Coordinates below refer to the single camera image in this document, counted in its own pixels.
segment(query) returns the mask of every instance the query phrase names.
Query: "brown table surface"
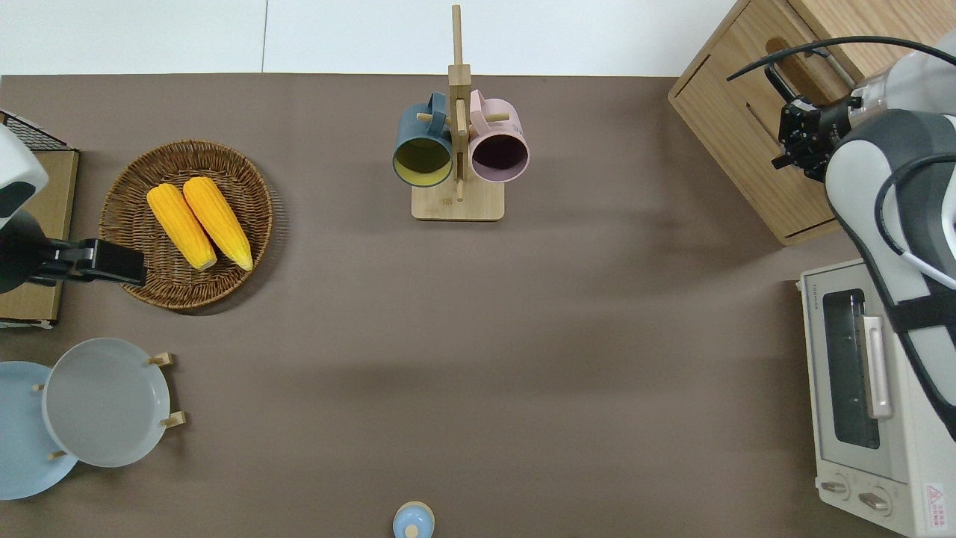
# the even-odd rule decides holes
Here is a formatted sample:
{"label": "brown table surface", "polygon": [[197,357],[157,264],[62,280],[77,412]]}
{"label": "brown table surface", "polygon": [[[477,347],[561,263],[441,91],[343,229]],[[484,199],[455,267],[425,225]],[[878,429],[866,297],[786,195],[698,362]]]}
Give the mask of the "brown table surface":
{"label": "brown table surface", "polygon": [[171,351],[189,422],[143,460],[78,464],[0,504],[0,536],[388,537],[405,501],[444,536],[889,536],[821,502],[801,271],[667,104],[673,78],[476,77],[531,147],[497,223],[420,222],[398,117],[444,77],[3,77],[0,106],[80,148],[72,238],[122,169],[185,138],[276,194],[267,259],[187,316],[70,284],[52,330]]}

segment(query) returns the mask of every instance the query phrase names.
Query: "white wall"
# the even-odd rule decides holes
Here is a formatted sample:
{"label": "white wall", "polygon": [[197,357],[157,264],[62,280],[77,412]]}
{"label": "white wall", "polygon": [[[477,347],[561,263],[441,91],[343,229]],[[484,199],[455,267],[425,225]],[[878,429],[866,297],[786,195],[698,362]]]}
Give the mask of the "white wall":
{"label": "white wall", "polygon": [[[453,0],[2,0],[0,75],[443,74]],[[458,0],[478,75],[677,76],[734,0]]]}

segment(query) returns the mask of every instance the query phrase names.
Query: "yellow corn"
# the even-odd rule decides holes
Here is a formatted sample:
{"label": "yellow corn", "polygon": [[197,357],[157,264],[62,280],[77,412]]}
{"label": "yellow corn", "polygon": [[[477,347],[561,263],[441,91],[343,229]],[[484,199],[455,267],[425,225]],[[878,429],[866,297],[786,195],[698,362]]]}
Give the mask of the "yellow corn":
{"label": "yellow corn", "polygon": [[183,185],[185,201],[212,242],[227,258],[243,269],[252,269],[252,251],[239,220],[216,184],[207,177],[194,177]]}
{"label": "yellow corn", "polygon": [[209,239],[175,185],[162,183],[152,188],[146,202],[189,265],[202,271],[216,262]]}

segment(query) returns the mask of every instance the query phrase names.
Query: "wicker basket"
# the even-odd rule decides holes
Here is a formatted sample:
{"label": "wicker basket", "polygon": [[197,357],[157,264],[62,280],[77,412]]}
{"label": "wicker basket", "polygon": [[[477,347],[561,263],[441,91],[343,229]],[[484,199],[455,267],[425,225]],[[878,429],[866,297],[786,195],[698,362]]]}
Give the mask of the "wicker basket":
{"label": "wicker basket", "polygon": [[142,252],[146,285],[124,285],[145,303],[185,310],[215,303],[242,285],[245,271],[218,249],[215,265],[197,271],[186,262],[146,203],[146,193],[160,183],[181,188],[191,177],[212,179],[249,238],[252,271],[258,267],[272,235],[272,197],[255,165],[231,147],[183,140],[157,147],[133,161],[106,195],[99,218],[103,239]]}

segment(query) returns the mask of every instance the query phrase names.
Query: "oven handle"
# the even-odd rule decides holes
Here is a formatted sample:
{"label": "oven handle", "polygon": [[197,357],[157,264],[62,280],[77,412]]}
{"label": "oven handle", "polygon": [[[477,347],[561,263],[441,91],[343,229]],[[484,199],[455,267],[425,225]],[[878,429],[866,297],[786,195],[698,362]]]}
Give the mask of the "oven handle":
{"label": "oven handle", "polygon": [[890,405],[889,381],[886,378],[882,318],[877,316],[860,316],[860,318],[865,343],[862,359],[866,411],[871,418],[889,418],[893,415],[893,407]]}

